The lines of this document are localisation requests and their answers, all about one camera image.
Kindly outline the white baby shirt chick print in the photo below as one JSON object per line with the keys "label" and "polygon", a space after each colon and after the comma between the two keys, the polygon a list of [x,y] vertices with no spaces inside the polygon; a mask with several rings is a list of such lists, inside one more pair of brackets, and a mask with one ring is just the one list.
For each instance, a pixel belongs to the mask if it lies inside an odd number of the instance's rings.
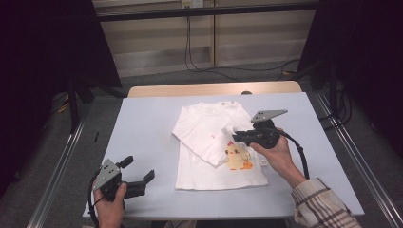
{"label": "white baby shirt chick print", "polygon": [[228,190],[266,185],[258,154],[233,139],[237,131],[251,127],[250,115],[238,102],[183,107],[172,130],[180,143],[175,187]]}

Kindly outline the person's right hand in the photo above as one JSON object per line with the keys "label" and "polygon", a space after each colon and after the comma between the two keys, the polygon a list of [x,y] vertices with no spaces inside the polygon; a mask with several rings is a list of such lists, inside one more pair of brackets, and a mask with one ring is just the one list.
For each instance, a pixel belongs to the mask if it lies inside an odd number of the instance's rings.
{"label": "person's right hand", "polygon": [[265,157],[270,166],[284,178],[292,188],[296,188],[306,181],[306,178],[293,162],[288,140],[284,136],[281,136],[278,140],[278,144],[271,149],[266,149],[256,142],[252,142],[250,146]]}

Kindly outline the person's left hand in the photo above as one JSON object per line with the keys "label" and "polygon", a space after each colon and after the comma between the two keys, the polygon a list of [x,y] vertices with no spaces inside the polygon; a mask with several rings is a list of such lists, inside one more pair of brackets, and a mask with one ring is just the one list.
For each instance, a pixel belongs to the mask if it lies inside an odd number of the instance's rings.
{"label": "person's left hand", "polygon": [[104,199],[104,195],[100,190],[94,192],[94,200],[96,201],[96,211],[98,214],[100,228],[120,228],[124,214],[124,196],[126,193],[126,184],[122,183],[115,195],[114,201]]}

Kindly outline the black horizontal bar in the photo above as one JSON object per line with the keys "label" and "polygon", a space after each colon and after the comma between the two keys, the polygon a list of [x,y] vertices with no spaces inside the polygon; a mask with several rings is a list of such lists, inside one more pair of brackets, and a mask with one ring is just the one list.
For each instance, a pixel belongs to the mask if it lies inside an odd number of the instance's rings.
{"label": "black horizontal bar", "polygon": [[320,7],[319,2],[287,3],[272,5],[234,6],[234,7],[213,7],[197,9],[164,9],[152,11],[123,12],[123,13],[102,13],[95,17],[99,22],[164,19],[192,16],[228,15],[261,12],[280,12],[296,10],[316,10]]}

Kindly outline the black metal stand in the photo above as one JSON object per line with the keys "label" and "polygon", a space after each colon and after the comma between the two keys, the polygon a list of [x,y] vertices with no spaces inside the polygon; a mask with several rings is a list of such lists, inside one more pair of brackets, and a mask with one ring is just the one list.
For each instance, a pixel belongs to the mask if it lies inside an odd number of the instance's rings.
{"label": "black metal stand", "polygon": [[334,66],[333,63],[330,63],[329,96],[330,96],[331,115],[333,117],[337,117],[338,116],[338,109],[337,109],[337,77],[336,77],[336,67]]}
{"label": "black metal stand", "polygon": [[90,104],[94,100],[94,95],[90,90],[89,79],[85,76],[70,76],[67,94],[71,117],[70,132],[74,133],[80,123],[77,98],[80,98],[85,104]]}

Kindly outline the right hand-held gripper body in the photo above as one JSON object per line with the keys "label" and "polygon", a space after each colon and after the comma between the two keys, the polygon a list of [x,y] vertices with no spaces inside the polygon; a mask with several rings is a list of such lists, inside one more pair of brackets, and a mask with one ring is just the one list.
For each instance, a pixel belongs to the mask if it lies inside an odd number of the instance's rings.
{"label": "right hand-held gripper body", "polygon": [[280,130],[275,127],[273,118],[287,113],[286,109],[261,110],[251,119],[254,127],[256,143],[266,149],[275,147],[280,138]]}

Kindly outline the wooden table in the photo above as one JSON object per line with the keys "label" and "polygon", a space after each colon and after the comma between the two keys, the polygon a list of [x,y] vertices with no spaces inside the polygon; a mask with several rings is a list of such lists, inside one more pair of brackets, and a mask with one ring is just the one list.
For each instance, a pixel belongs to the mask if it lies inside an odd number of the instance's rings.
{"label": "wooden table", "polygon": [[242,91],[253,94],[293,93],[301,92],[299,83],[294,81],[281,82],[247,82],[218,83],[194,85],[148,85],[133,86],[129,89],[128,98],[141,97],[180,97],[180,96],[213,96],[241,95]]}

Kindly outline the person's plaid clothing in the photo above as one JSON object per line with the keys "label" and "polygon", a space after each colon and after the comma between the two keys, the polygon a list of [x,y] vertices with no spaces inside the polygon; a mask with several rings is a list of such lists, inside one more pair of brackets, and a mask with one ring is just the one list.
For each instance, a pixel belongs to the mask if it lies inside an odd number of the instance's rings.
{"label": "person's plaid clothing", "polygon": [[170,220],[163,228],[196,228],[196,220]]}

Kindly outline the black curtain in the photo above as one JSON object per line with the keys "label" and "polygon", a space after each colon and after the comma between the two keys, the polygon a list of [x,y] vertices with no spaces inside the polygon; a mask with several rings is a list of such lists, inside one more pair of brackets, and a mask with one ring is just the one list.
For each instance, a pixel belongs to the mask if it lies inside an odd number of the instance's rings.
{"label": "black curtain", "polygon": [[121,85],[95,16],[93,0],[0,0],[0,198],[56,94]]}
{"label": "black curtain", "polygon": [[317,0],[298,68],[315,65],[311,85],[329,66],[403,158],[403,0]]}

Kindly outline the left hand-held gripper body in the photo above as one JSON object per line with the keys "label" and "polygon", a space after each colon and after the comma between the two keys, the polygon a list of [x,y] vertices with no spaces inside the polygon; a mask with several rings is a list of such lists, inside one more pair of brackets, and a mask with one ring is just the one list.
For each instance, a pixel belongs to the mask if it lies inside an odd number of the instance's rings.
{"label": "left hand-held gripper body", "polygon": [[[116,192],[122,181],[122,170],[116,162],[106,159],[96,175],[92,190],[100,190],[107,200],[115,200]],[[125,199],[143,196],[145,194],[146,183],[143,180],[128,182]]]}

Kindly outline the aluminium floor rail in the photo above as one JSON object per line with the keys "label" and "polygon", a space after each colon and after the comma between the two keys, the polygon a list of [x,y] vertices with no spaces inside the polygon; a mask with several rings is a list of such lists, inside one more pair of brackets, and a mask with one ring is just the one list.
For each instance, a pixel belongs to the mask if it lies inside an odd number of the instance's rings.
{"label": "aluminium floor rail", "polygon": [[[330,102],[323,94],[316,95],[323,111],[327,115],[332,115]],[[395,207],[394,202],[389,194],[385,191],[379,180],[374,175],[370,166],[366,163],[364,157],[360,153],[358,147],[355,145],[352,137],[344,127],[343,123],[335,117],[330,117],[331,128],[336,132],[337,136],[343,143],[344,148],[347,150],[350,158],[355,164],[356,170],[359,172],[362,179],[365,181],[366,186],[371,192],[374,200],[379,206],[382,214],[391,225],[391,228],[403,228],[403,217]]]}
{"label": "aluminium floor rail", "polygon": [[59,159],[48,185],[40,198],[30,220],[27,228],[43,228],[45,221],[48,217],[49,210],[56,199],[56,194],[61,184],[62,178],[66,173],[67,166],[71,159],[75,147],[81,137],[83,128],[86,124],[88,113],[90,112],[91,105],[85,105],[79,112],[80,120],[76,124],[75,129],[69,134],[67,143],[64,147],[61,158]]}

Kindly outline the white wall outlet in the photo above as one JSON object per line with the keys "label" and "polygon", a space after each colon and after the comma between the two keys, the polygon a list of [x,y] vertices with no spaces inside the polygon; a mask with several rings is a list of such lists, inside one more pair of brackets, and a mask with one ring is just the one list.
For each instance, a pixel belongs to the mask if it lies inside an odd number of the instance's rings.
{"label": "white wall outlet", "polygon": [[203,8],[203,0],[182,0],[183,9]]}

